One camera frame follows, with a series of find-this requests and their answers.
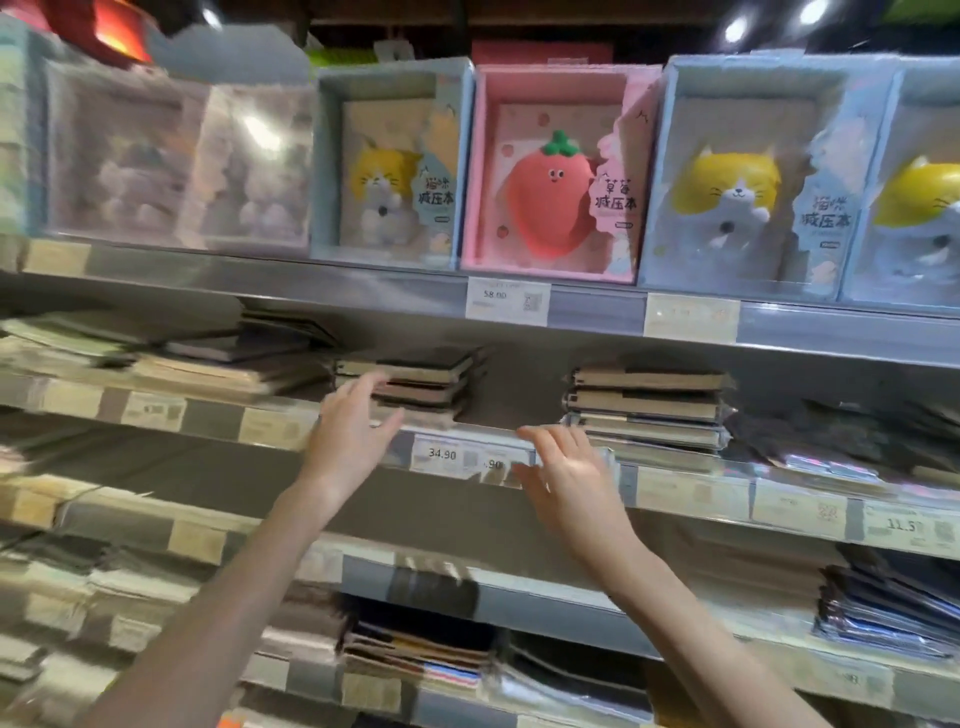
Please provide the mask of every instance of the green strawberry leaves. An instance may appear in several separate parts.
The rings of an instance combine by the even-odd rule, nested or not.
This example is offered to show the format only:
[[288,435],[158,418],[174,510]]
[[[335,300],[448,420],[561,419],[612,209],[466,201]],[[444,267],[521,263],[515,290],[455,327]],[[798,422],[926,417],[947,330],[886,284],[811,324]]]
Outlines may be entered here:
[[559,129],[553,132],[553,136],[550,138],[550,141],[540,147],[540,151],[543,152],[546,157],[553,157],[554,155],[574,157],[575,155],[580,154],[580,150],[571,144],[570,140],[566,138],[566,133]]

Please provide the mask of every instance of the blue box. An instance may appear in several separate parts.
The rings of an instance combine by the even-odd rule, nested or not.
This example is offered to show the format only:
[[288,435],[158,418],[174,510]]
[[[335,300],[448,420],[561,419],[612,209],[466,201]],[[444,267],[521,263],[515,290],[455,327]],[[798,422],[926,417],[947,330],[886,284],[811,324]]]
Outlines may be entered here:
[[638,286],[835,301],[893,56],[678,56]]
[[[456,268],[473,110],[469,59],[321,68],[317,85],[311,257]],[[363,124],[375,125],[379,139]]]
[[960,315],[960,59],[900,59],[841,301]]

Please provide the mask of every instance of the transparent packaging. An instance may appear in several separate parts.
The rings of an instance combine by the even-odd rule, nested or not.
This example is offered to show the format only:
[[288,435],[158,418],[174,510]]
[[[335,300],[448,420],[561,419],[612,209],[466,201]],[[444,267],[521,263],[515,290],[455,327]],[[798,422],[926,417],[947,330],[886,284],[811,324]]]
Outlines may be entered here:
[[179,246],[208,87],[155,71],[51,63],[47,230]]
[[183,245],[307,255],[314,98],[311,86],[214,86],[177,222]]

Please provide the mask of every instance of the strawberry squishy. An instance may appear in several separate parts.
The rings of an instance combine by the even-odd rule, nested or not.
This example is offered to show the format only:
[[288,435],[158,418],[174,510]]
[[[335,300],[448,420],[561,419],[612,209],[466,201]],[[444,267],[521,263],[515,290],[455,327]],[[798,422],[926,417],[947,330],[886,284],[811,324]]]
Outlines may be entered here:
[[566,255],[593,231],[588,194],[592,180],[589,160],[559,130],[549,143],[516,163],[505,185],[507,209],[535,257]]

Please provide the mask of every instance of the gift box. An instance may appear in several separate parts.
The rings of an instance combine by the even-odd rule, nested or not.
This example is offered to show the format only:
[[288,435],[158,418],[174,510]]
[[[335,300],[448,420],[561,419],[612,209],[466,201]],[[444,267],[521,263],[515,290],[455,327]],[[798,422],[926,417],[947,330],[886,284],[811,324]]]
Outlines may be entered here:
[[473,106],[468,59],[318,71],[311,255],[449,269]]
[[315,97],[312,86],[213,87],[177,223],[184,246],[307,255]]
[[63,63],[48,65],[48,85],[47,230],[180,246],[175,227],[208,86]]
[[902,59],[842,300],[960,314],[960,60]]
[[896,71],[888,56],[678,56],[638,284],[834,301]]
[[479,66],[461,267],[633,282],[660,72]]

